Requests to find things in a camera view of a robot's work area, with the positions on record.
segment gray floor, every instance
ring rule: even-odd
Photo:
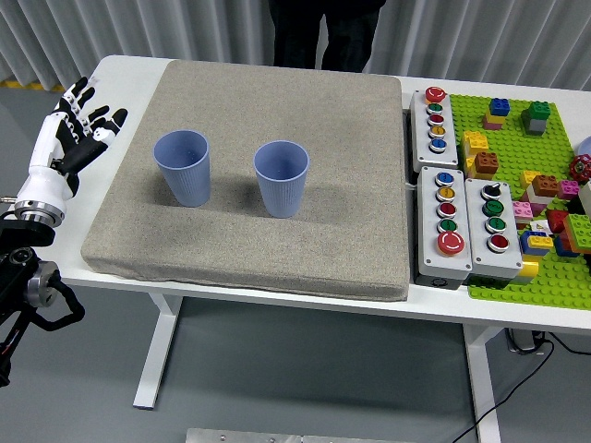
[[[58,97],[0,89],[0,193],[26,179]],[[184,302],[155,410],[136,410],[155,306],[146,294],[75,289],[84,320],[31,327],[17,349],[0,391],[3,443],[180,443],[190,427],[431,443],[473,422],[458,325],[199,299]],[[63,312],[56,303],[42,314]],[[591,351],[587,338],[564,339]],[[489,349],[499,398],[539,359],[509,353],[502,337]],[[589,369],[588,357],[557,349],[501,407],[503,441],[588,441]]]

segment person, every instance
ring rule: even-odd
[[[385,3],[386,0],[269,0],[275,26],[273,65],[314,69],[320,21],[326,16],[329,44],[321,68],[363,71]]]

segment white table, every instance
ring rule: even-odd
[[[379,303],[178,282],[134,281],[94,272],[81,257],[82,243],[169,62],[167,59],[114,55],[103,59],[97,66],[90,79],[97,92],[87,103],[86,109],[109,104],[112,110],[127,108],[129,117],[109,150],[80,173],[80,190],[67,203],[66,219],[56,230],[54,244],[38,250],[42,259],[55,261],[59,265],[67,284],[149,293],[159,307],[160,315],[134,406],[144,409],[154,406],[178,312],[185,296],[461,323],[464,325],[476,416],[494,404],[485,344],[502,328],[579,334],[591,332],[589,311],[481,301],[470,298],[465,288],[451,292],[411,284],[406,302]],[[414,90],[424,90],[435,85],[453,94],[554,102],[575,148],[591,135],[591,126],[586,117],[586,104],[591,101],[591,92],[427,78],[399,79],[405,109],[408,109]],[[481,422],[478,433],[481,441],[501,441],[495,413]]]

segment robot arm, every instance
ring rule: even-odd
[[[125,109],[106,121],[103,115],[108,106],[81,117],[82,106],[94,95],[94,88],[84,90],[87,84],[87,79],[79,80],[45,117],[30,159],[29,178],[17,195],[18,219],[59,226],[66,216],[66,201],[78,191],[78,172],[113,143],[125,122]]]
[[[0,325],[19,312],[0,343],[0,388],[9,383],[10,357],[30,323],[52,331],[84,317],[74,292],[61,282],[57,265],[42,261],[33,248],[53,242],[54,228],[66,216],[66,202],[78,191],[78,173],[113,143],[127,117],[127,110],[119,109],[106,120],[108,106],[83,117],[82,107],[94,94],[87,85],[87,79],[79,80],[43,121],[29,177],[13,200],[15,209],[0,216]],[[59,294],[71,313],[56,321],[41,317],[37,309],[51,305]]]

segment white curtain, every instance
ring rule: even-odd
[[[588,0],[388,0],[366,72],[591,90],[590,18]],[[109,54],[270,65],[273,33],[267,0],[0,0],[0,80],[68,86]]]

